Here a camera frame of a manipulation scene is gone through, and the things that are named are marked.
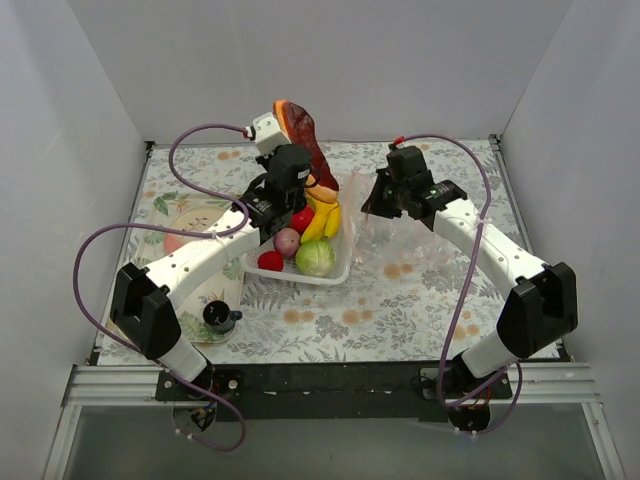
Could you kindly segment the clear zip top bag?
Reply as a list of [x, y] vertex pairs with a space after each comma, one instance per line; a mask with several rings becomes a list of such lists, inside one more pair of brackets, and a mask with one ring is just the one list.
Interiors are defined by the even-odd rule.
[[372, 175], [340, 172], [338, 180], [343, 232], [354, 264], [366, 267], [411, 264], [440, 270], [454, 260], [454, 247], [422, 223], [406, 215], [387, 219], [360, 211], [371, 193]]

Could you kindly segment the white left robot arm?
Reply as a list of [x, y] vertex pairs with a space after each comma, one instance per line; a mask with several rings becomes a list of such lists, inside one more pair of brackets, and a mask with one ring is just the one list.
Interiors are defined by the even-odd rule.
[[213, 386], [210, 362], [181, 332], [176, 308], [231, 260], [269, 241], [306, 206], [311, 151], [279, 146], [260, 157], [266, 172], [204, 232], [143, 268], [132, 263], [116, 275], [110, 319], [148, 360], [177, 374], [178, 387], [193, 400]]

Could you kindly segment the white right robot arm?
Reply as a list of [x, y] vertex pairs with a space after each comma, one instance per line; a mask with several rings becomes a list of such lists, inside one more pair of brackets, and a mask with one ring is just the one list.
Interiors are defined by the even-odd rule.
[[486, 220], [461, 187], [436, 182], [422, 151], [392, 143], [387, 165], [361, 210], [382, 218], [408, 215], [449, 241], [501, 294], [494, 330], [472, 347], [440, 362], [438, 396], [475, 397], [511, 364], [531, 357], [578, 326], [576, 274], [564, 262], [551, 265], [519, 247]]

